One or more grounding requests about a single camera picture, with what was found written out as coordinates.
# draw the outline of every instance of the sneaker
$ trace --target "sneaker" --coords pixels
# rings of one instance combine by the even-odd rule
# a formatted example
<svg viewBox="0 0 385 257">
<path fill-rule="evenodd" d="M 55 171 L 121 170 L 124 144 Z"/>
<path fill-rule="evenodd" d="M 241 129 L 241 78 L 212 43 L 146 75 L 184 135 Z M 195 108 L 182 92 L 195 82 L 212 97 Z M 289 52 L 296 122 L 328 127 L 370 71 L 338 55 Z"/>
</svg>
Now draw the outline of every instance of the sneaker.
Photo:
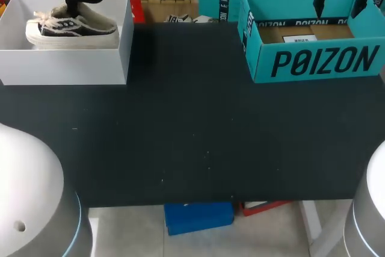
<svg viewBox="0 0 385 257">
<path fill-rule="evenodd" d="M 197 18 L 195 18 L 192 22 L 194 22 L 194 23 L 208 23 L 208 22 L 219 22 L 219 20 L 216 18 L 201 15 L 201 16 L 198 16 Z"/>
<path fill-rule="evenodd" d="M 38 49 L 111 49 L 119 46 L 115 21 L 78 4 L 79 15 L 67 13 L 67 5 L 50 13 L 35 12 L 36 19 L 27 21 L 25 35 Z"/>
<path fill-rule="evenodd" d="M 193 22 L 188 14 L 182 16 L 169 15 L 164 22 Z"/>
</svg>

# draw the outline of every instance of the black tabletop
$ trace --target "black tabletop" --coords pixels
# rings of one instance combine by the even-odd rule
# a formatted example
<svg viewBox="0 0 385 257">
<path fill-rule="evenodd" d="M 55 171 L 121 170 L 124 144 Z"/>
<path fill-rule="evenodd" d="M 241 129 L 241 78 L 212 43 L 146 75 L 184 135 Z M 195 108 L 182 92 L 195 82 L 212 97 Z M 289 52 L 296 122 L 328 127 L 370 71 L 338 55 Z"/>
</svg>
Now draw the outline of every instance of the black tabletop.
<svg viewBox="0 0 385 257">
<path fill-rule="evenodd" d="M 378 77 L 254 84 L 236 26 L 136 26 L 128 85 L 0 87 L 86 206 L 354 196 L 385 140 Z"/>
</svg>

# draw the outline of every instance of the white box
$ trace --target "white box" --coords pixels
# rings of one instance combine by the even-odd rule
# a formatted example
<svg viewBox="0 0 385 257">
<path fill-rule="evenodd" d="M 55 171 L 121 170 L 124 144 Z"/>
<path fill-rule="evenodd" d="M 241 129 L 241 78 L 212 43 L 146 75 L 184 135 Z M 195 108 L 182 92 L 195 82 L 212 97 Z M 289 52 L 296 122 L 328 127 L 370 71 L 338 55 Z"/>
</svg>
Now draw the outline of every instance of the white box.
<svg viewBox="0 0 385 257">
<path fill-rule="evenodd" d="M 126 84 L 134 24 L 130 0 L 87 4 L 117 22 L 117 49 L 33 50 L 25 26 L 34 11 L 64 0 L 11 0 L 0 18 L 0 80 L 4 85 Z"/>
</svg>

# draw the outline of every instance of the teal box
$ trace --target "teal box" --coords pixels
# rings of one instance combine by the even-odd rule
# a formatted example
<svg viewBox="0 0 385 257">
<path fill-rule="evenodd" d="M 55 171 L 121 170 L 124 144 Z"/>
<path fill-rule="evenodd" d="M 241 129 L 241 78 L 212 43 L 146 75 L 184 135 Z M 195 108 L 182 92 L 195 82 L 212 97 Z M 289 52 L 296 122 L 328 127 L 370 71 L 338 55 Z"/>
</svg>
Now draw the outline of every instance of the teal box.
<svg viewBox="0 0 385 257">
<path fill-rule="evenodd" d="M 378 75 L 385 63 L 385 18 L 368 0 L 355 18 L 355 0 L 326 0 L 320 20 L 314 0 L 242 0 L 238 32 L 254 82 Z M 264 44 L 259 26 L 348 24 L 354 38 Z"/>
<path fill-rule="evenodd" d="M 199 0 L 199 15 L 236 22 L 239 17 L 241 0 Z"/>
</svg>

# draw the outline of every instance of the red object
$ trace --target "red object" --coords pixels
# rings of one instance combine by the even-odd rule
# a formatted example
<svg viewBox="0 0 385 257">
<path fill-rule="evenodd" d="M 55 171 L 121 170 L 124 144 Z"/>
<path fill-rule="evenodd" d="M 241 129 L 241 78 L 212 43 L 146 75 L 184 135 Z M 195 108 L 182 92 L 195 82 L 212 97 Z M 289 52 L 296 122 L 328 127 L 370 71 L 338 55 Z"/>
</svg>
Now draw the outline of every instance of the red object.
<svg viewBox="0 0 385 257">
<path fill-rule="evenodd" d="M 243 203 L 239 203 L 239 208 L 241 209 L 243 214 L 247 217 L 247 216 L 251 216 L 254 214 L 258 214 L 258 213 L 273 209 L 275 207 L 279 207 L 279 206 L 288 204 L 288 203 L 291 203 L 291 201 L 269 202 L 269 203 L 266 203 L 266 205 L 261 204 L 259 206 L 256 206 L 254 208 L 249 208 L 249 209 L 245 208 Z"/>
<path fill-rule="evenodd" d="M 134 23 L 146 23 L 142 3 L 140 0 L 130 0 Z"/>
</svg>

